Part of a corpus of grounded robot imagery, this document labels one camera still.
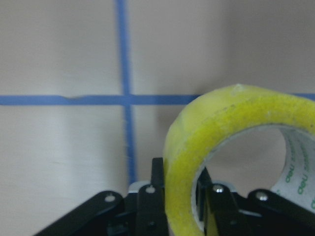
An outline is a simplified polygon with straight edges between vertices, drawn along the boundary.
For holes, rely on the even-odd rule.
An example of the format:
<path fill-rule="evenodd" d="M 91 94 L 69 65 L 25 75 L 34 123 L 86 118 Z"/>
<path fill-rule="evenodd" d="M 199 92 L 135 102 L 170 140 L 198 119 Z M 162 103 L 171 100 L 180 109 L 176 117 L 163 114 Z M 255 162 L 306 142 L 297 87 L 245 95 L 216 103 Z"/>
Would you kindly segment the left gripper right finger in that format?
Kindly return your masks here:
<path fill-rule="evenodd" d="M 203 169 L 196 188 L 197 217 L 206 236 L 239 236 L 242 216 L 228 187 L 213 183 Z"/>

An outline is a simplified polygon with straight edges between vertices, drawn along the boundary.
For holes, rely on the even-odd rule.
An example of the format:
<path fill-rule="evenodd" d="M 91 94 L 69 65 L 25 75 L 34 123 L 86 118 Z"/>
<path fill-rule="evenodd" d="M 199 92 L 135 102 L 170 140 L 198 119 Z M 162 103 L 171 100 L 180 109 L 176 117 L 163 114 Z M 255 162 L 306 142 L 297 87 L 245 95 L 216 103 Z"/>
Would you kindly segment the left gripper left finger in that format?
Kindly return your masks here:
<path fill-rule="evenodd" d="M 152 159 L 151 181 L 142 186 L 137 197 L 136 234 L 138 236 L 169 235 L 165 213 L 163 158 Z"/>

